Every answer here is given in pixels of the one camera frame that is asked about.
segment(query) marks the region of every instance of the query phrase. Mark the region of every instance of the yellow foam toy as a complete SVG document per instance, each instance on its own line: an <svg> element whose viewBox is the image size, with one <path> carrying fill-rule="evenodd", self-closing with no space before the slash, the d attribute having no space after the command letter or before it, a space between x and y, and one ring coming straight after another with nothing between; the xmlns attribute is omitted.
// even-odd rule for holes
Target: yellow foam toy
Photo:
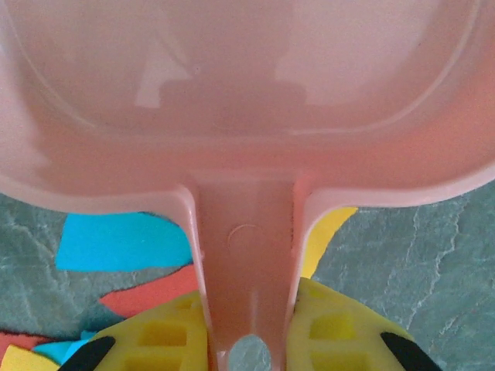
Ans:
<svg viewBox="0 0 495 371"><path fill-rule="evenodd" d="M328 243L339 228L355 212L356 207L344 207L325 215L312 229L306 245L306 255L302 265L301 277L311 278L318 267L319 260L325 253Z"/></svg>
<svg viewBox="0 0 495 371"><path fill-rule="evenodd" d="M59 366L51 360L29 350L9 345L0 371L57 371Z"/></svg>
<svg viewBox="0 0 495 371"><path fill-rule="evenodd" d="M382 332L410 335L359 302L302 278L287 338L287 371L404 371ZM95 371L207 371L198 291L99 332L114 346Z"/></svg>
<svg viewBox="0 0 495 371"><path fill-rule="evenodd" d="M412 340L358 301L303 278L288 331L287 371L404 371L382 332Z"/></svg>
<svg viewBox="0 0 495 371"><path fill-rule="evenodd" d="M198 291L109 327L116 343L95 371L207 371L207 327Z"/></svg>

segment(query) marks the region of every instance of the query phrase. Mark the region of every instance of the orange foam piece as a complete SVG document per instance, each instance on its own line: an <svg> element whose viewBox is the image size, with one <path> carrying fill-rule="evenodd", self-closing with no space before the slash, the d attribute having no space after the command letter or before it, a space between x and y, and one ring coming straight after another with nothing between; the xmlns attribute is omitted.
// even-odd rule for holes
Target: orange foam piece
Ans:
<svg viewBox="0 0 495 371"><path fill-rule="evenodd" d="M9 345L15 345L19 348L31 350L37 345L46 342L52 342L52 339L44 338L37 335L12 334L0 332L0 359L3 359Z"/></svg>
<svg viewBox="0 0 495 371"><path fill-rule="evenodd" d="M187 265L158 280L106 294L100 303L118 315L129 318L197 289L194 266Z"/></svg>

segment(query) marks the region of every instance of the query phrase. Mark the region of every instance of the pink plastic scoop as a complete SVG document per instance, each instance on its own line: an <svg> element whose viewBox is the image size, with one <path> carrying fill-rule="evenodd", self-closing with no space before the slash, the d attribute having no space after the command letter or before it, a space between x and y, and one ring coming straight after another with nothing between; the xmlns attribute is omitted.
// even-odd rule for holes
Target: pink plastic scoop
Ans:
<svg viewBox="0 0 495 371"><path fill-rule="evenodd" d="M0 0L0 190L172 218L215 367L281 370L321 215L495 177L494 66L491 0Z"/></svg>

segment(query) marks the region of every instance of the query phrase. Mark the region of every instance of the green marble floor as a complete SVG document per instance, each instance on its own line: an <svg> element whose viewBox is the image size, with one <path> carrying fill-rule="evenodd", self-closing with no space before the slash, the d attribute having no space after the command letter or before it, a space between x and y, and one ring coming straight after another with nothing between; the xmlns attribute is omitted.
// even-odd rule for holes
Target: green marble floor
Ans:
<svg viewBox="0 0 495 371"><path fill-rule="evenodd" d="M74 337L119 320L104 293L168 274L78 274L53 258L64 214L0 195L0 328ZM443 203L360 209L335 235L314 279L398 322L445 371L495 370L495 183ZM253 338L232 369L268 370Z"/></svg>

